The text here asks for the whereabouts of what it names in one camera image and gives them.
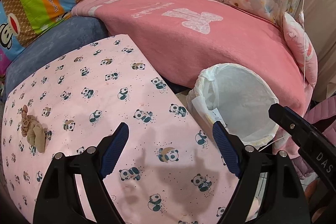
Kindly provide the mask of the beige curtain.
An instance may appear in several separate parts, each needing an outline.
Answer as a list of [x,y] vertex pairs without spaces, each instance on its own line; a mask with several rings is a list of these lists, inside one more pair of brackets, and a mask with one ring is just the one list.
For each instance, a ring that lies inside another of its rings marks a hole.
[[318,57],[318,80],[313,99],[335,93],[335,0],[305,0],[307,33]]

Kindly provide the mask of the blue velvet cushion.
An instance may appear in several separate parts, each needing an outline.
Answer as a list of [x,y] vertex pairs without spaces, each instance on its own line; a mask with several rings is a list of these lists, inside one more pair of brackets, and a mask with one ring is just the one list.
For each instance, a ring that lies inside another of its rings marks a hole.
[[108,37],[98,18],[73,16],[38,37],[7,67],[3,100],[23,80],[49,62],[97,40]]

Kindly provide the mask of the pink dotted scrunchie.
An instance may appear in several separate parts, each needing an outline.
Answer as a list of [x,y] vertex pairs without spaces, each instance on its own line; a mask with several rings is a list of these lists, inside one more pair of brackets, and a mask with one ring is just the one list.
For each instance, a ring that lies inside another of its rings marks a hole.
[[35,119],[34,116],[27,114],[28,107],[23,105],[21,112],[21,133],[23,137],[26,137],[29,130],[31,129],[32,121]]

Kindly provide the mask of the tan knotted stocking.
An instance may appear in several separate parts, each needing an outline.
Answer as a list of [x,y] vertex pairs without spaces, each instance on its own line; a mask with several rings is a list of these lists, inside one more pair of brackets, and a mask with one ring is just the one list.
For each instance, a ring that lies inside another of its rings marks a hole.
[[45,152],[46,135],[42,124],[34,116],[28,115],[29,127],[27,130],[27,141],[36,147],[38,152]]

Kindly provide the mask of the pink panda print cloth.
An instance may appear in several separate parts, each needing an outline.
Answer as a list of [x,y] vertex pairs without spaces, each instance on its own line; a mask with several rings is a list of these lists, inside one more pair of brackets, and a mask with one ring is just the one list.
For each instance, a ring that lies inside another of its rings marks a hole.
[[[21,133],[21,112],[45,131],[40,153]],[[106,189],[127,223],[217,223],[237,180],[210,138],[127,35],[74,50],[10,94],[2,122],[5,180],[15,206],[33,220],[52,157],[81,154],[120,123],[129,139]]]

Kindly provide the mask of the pink white pillow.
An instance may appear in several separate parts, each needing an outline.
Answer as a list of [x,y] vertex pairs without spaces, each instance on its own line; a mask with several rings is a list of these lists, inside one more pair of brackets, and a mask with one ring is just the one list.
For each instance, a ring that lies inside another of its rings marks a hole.
[[282,29],[286,45],[291,50],[299,69],[312,88],[315,88],[318,77],[318,60],[313,44],[293,16],[284,13]]

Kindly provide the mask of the white lined trash bin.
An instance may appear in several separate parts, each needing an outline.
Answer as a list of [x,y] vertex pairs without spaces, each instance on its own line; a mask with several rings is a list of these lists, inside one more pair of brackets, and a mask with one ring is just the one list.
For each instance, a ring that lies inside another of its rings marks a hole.
[[203,69],[186,97],[187,109],[198,125],[212,135],[216,121],[244,145],[260,148],[276,135],[278,125],[268,115],[278,98],[254,71],[238,64]]

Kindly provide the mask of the pink blanket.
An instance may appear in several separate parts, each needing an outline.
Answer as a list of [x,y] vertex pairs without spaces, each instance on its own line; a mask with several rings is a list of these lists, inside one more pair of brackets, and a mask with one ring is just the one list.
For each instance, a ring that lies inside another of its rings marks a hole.
[[111,35],[127,34],[156,71],[193,88],[199,73],[240,64],[263,78],[280,104],[307,110],[312,89],[272,23],[213,0],[83,0],[73,16],[100,19]]

